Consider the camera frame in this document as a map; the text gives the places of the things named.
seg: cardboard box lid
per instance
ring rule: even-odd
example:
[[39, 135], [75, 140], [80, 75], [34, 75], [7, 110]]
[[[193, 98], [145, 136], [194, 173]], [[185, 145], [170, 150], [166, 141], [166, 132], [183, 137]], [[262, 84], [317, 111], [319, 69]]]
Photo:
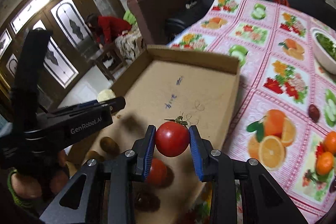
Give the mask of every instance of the cardboard box lid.
[[[202, 138], [221, 149], [236, 99], [239, 61], [225, 55], [162, 46], [150, 46], [113, 84], [117, 96], [124, 96], [126, 107], [114, 123], [100, 131], [91, 150], [108, 158], [100, 148], [100, 139], [109, 136], [120, 150], [130, 149], [144, 136], [147, 126], [158, 128], [164, 119], [183, 115], [188, 124], [196, 124]], [[175, 158], [161, 159], [174, 173], [166, 189], [151, 191], [160, 199], [156, 212], [135, 211], [139, 223], [174, 223], [200, 194], [204, 184], [194, 173], [190, 149]]]

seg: bowl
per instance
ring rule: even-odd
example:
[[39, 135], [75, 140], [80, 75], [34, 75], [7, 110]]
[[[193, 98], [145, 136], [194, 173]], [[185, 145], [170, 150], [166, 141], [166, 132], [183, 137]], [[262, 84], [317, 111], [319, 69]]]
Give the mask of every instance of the bowl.
[[313, 43], [313, 52], [317, 61], [330, 73], [336, 74], [336, 61], [326, 52], [326, 50], [321, 46], [319, 41], [316, 39], [316, 34], [321, 33], [325, 37], [329, 38], [334, 45], [336, 46], [336, 40], [331, 35], [327, 34], [326, 32], [322, 31], [318, 28], [312, 28], [310, 30]]

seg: brown sofa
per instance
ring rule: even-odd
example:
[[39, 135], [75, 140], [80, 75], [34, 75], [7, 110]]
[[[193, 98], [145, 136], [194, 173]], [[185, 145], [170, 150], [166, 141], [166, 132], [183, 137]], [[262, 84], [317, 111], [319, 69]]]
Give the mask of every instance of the brown sofa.
[[146, 44], [167, 44], [165, 20], [185, 7], [189, 0], [127, 0], [127, 6], [136, 17]]

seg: screw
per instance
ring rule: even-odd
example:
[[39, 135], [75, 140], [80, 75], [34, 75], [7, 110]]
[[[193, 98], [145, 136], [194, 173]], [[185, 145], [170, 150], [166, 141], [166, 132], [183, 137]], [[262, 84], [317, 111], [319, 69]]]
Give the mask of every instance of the screw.
[[126, 157], [133, 157], [135, 155], [135, 152], [133, 150], [127, 150], [125, 152]]
[[256, 159], [249, 159], [249, 164], [250, 165], [257, 165], [258, 164], [258, 160], [256, 160]]
[[214, 157], [218, 157], [221, 154], [221, 152], [217, 149], [211, 150], [211, 155]]
[[88, 166], [95, 166], [97, 164], [97, 161], [96, 160], [88, 160], [87, 161], [87, 165]]

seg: wooden chair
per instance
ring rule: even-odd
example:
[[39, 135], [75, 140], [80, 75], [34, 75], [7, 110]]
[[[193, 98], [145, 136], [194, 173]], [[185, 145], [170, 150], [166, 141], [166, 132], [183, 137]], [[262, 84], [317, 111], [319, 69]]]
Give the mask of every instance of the wooden chair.
[[[106, 68], [102, 60], [108, 52], [113, 57], [114, 64], [112, 64], [111, 67]], [[113, 77], [114, 73], [120, 70], [123, 66], [128, 66], [115, 42], [107, 44], [102, 49], [98, 50], [93, 56], [91, 56], [90, 61], [100, 69], [107, 79], [112, 81], [115, 81], [115, 78]]]

